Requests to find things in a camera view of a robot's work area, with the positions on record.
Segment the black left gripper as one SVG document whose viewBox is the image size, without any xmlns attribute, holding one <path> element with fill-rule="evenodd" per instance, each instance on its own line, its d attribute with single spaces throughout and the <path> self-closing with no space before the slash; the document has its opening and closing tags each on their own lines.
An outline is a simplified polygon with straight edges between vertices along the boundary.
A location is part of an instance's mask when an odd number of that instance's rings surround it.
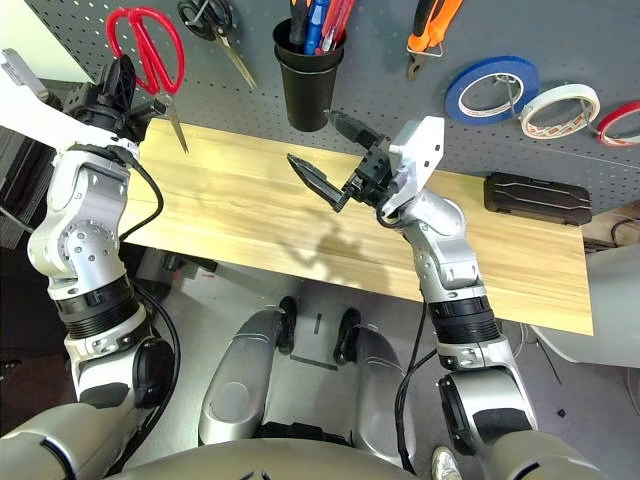
<svg viewBox="0 0 640 480">
<path fill-rule="evenodd" d="M 73 87 L 64 100 L 63 112 L 120 138 L 143 141 L 150 122 L 164 116 L 167 106 L 153 99 L 134 107 L 135 88 L 133 62 L 128 55 L 122 55 L 103 68 L 98 85 Z"/>
</svg>

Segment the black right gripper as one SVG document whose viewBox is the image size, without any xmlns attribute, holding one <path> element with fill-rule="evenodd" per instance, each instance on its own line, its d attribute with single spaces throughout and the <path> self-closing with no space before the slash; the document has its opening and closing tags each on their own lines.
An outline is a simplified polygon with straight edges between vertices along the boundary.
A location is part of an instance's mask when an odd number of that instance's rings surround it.
<svg viewBox="0 0 640 480">
<path fill-rule="evenodd" d="M 288 153 L 290 166 L 304 185 L 325 200 L 336 213 L 350 198 L 366 205 L 378 205 L 388 197 L 393 177 L 388 152 L 379 147 L 386 136 L 342 111 L 325 110 L 324 115 L 343 137 L 370 150 L 341 189 L 331 184 L 314 165 Z"/>
</svg>

